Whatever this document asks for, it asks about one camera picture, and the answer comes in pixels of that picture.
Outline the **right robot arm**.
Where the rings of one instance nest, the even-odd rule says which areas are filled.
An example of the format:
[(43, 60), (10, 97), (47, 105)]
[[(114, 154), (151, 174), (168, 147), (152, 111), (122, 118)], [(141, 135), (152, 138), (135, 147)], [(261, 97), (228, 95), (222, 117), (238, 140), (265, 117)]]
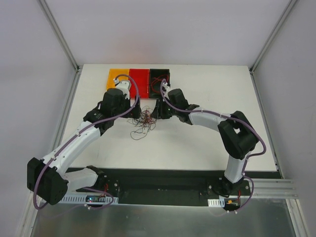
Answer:
[(204, 110), (196, 104), (189, 104), (181, 89), (161, 89), (163, 100), (181, 122), (199, 125), (219, 132), (225, 150), (229, 154), (224, 175), (213, 186), (213, 192), (228, 197), (235, 194), (244, 180), (246, 159), (259, 142), (257, 134), (245, 115), (236, 111), (221, 115)]

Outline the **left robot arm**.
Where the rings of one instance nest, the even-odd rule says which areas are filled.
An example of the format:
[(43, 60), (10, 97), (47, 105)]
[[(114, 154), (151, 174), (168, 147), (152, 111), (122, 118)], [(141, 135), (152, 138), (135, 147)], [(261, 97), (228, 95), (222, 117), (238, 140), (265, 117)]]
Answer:
[(87, 146), (114, 125), (117, 118), (136, 115), (139, 100), (136, 95), (131, 104), (127, 93), (109, 89), (63, 144), (42, 159), (32, 158), (27, 164), (27, 188), (34, 193), (33, 201), (40, 197), (47, 204), (55, 205), (68, 191), (105, 191), (107, 182), (102, 170), (92, 165), (75, 172), (67, 170)]

